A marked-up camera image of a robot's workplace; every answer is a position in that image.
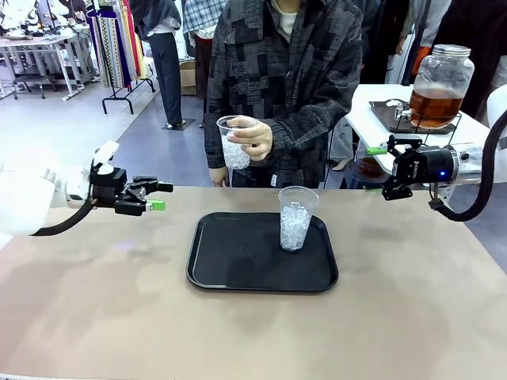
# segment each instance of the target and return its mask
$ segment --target cup of ice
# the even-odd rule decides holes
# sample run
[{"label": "cup of ice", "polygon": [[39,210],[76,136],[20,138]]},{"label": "cup of ice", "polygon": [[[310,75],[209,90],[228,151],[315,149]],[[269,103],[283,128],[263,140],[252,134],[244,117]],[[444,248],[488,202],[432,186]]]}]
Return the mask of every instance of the cup of ice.
[{"label": "cup of ice", "polygon": [[[237,117],[243,119],[243,125],[231,127],[229,122]],[[244,169],[250,165],[250,156],[241,149],[242,145],[230,142],[227,138],[232,136],[234,131],[241,128],[253,127],[255,124],[257,124],[257,121],[248,116],[224,116],[216,122],[216,125],[219,126],[220,134],[222,135],[223,158],[225,159],[227,168]]]},{"label": "cup of ice", "polygon": [[278,194],[280,200],[280,245],[289,252],[303,247],[311,216],[319,197],[309,188],[291,186]]}]

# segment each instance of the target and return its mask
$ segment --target gray floor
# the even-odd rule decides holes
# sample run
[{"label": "gray floor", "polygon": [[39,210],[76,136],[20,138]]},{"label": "gray floor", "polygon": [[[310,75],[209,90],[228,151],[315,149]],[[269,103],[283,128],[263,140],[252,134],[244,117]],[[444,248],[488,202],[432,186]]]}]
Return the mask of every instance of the gray floor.
[{"label": "gray floor", "polygon": [[[204,155],[204,131],[198,127],[203,115],[202,101],[183,97],[182,115],[196,122],[183,132],[162,130],[165,123],[162,99],[156,96],[121,136],[121,148],[114,163],[127,168],[129,176],[154,175],[180,186],[211,186]],[[340,183],[341,174],[331,172],[326,188],[338,188]],[[476,194],[474,185],[459,186],[451,205],[457,211],[464,210]],[[507,184],[495,185],[484,212],[467,226],[507,273],[506,205]]]}]

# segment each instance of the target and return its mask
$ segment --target cardboard box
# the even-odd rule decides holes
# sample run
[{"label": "cardboard box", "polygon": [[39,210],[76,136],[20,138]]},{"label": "cardboard box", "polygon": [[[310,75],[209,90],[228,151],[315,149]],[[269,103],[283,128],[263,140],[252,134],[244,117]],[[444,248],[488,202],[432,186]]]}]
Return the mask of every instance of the cardboard box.
[{"label": "cardboard box", "polygon": [[181,95],[196,95],[196,61],[180,63]]}]

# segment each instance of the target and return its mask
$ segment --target clothing rack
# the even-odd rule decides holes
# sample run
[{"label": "clothing rack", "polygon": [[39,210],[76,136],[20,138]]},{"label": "clothing rack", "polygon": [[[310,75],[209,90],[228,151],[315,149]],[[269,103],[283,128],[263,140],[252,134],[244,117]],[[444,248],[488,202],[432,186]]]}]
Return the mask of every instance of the clothing rack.
[{"label": "clothing rack", "polygon": [[[102,99],[104,114],[106,101],[126,101],[134,114],[132,101],[128,97],[144,82],[155,92],[151,72],[144,64],[143,46],[134,33],[134,22],[128,0],[93,1],[86,7],[93,47],[97,55],[101,82],[111,87],[112,94]],[[118,93],[126,89],[127,93]]]}]

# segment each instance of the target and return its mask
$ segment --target brown liquid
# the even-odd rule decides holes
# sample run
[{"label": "brown liquid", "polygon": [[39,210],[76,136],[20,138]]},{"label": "brown liquid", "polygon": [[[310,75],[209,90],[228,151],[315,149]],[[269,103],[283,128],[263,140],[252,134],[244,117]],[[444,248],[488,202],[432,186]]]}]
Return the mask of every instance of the brown liquid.
[{"label": "brown liquid", "polygon": [[431,89],[425,96],[413,91],[410,98],[410,108],[414,113],[412,124],[428,129],[445,127],[458,115],[463,103],[463,98],[457,96],[445,89]]}]

